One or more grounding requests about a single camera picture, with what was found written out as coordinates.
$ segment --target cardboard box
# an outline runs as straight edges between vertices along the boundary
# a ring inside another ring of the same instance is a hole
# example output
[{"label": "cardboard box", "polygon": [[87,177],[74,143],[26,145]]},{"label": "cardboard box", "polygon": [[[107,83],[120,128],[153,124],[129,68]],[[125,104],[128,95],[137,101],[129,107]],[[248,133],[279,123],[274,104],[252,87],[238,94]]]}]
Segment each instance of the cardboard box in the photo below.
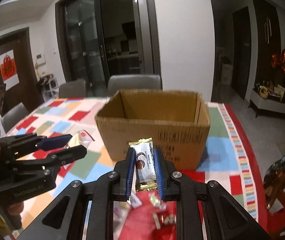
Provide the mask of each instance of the cardboard box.
[{"label": "cardboard box", "polygon": [[96,114],[112,160],[125,158],[128,142],[153,138],[179,170],[194,170],[210,128],[208,107],[196,92],[120,90]]}]

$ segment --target red tablecloth border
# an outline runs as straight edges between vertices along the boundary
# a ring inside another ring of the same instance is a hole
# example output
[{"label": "red tablecloth border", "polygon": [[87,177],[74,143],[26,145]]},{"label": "red tablecloth border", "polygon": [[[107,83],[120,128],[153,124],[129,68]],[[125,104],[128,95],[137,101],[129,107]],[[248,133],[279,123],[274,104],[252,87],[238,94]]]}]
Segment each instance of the red tablecloth border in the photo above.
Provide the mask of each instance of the red tablecloth border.
[{"label": "red tablecloth border", "polygon": [[244,146],[244,149],[246,151],[251,173],[254,178],[255,186],[256,186],[256,192],[257,192],[257,205],[258,205],[258,222],[260,226],[267,231],[267,208],[266,208],[266,199],[265,199],[265,191],[263,187],[263,181],[260,176],[260,171],[258,168],[258,164],[253,152],[253,149],[251,148],[250,142],[248,141],[248,138],[245,134],[245,131],[243,130],[236,114],[232,110],[229,104],[224,104],[225,108],[232,119],[236,130],[238,132],[238,135],[241,139],[241,142]]}]

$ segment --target coconut image on wrapper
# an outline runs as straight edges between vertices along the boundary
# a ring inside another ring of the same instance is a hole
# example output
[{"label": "coconut image on wrapper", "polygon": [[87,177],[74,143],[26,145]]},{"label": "coconut image on wrapper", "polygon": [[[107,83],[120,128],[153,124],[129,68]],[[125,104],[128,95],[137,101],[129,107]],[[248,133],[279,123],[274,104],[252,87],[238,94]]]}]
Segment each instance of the coconut image on wrapper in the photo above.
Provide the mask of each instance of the coconut image on wrapper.
[{"label": "coconut image on wrapper", "polygon": [[142,170],[145,167],[145,162],[143,160],[136,161],[136,168]]},{"label": "coconut image on wrapper", "polygon": [[136,155],[136,158],[137,158],[137,160],[145,160],[146,159],[146,155],[145,155],[145,153],[142,153],[142,152],[140,152],[140,153],[138,153],[137,155]]}]

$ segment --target chair backrest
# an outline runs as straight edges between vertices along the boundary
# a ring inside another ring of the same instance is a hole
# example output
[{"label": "chair backrest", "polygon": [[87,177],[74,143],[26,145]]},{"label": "chair backrest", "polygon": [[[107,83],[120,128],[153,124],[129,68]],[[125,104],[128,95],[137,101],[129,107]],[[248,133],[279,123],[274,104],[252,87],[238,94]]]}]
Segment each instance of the chair backrest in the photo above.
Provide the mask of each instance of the chair backrest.
[{"label": "chair backrest", "polygon": [[159,75],[129,74],[111,76],[107,95],[112,96],[119,89],[162,89]]},{"label": "chair backrest", "polygon": [[29,114],[23,103],[17,104],[9,110],[4,116],[1,117],[1,124],[4,127],[5,133],[14,127],[21,119]]},{"label": "chair backrest", "polygon": [[59,87],[59,98],[85,98],[87,97],[86,80],[77,79]]}]

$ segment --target patchwork tablecloth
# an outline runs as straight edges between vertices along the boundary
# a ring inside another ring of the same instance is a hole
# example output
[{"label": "patchwork tablecloth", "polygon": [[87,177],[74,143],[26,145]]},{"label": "patchwork tablecloth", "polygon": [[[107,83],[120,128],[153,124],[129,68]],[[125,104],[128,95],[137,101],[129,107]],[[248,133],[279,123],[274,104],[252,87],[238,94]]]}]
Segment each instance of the patchwork tablecloth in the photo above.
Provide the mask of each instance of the patchwork tablecloth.
[{"label": "patchwork tablecloth", "polygon": [[[23,228],[71,181],[93,181],[113,169],[115,163],[108,155],[94,120],[95,114],[106,101],[106,98],[53,99],[33,111],[7,134],[11,136],[36,132],[38,135],[53,137],[67,133],[73,135],[84,129],[94,139],[84,159],[61,168],[55,189],[25,201],[21,214]],[[201,163],[194,176],[201,182],[217,180],[266,228],[264,203],[257,202],[257,192],[258,199],[265,202],[262,182],[250,144],[235,115],[226,109],[228,106],[217,103],[208,103],[208,106],[211,128]],[[25,156],[25,159],[44,158],[46,155],[46,152],[37,151]]]}]

